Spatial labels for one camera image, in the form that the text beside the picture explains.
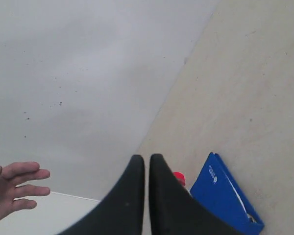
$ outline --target concrete floor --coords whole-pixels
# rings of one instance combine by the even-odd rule
[[[262,235],[294,235],[294,0],[221,1],[138,153],[163,153],[190,187],[210,151]]]

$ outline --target white wall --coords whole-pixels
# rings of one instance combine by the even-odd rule
[[[218,1],[0,1],[0,165],[38,161],[52,191],[101,199]]]
[[[68,228],[91,211],[96,200],[52,192],[47,197],[30,199],[37,207],[13,213],[0,221],[0,235],[53,235]]]

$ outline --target blue notebook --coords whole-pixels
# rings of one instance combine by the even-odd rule
[[[245,235],[258,235],[265,226],[218,154],[210,153],[190,192],[208,211]]]

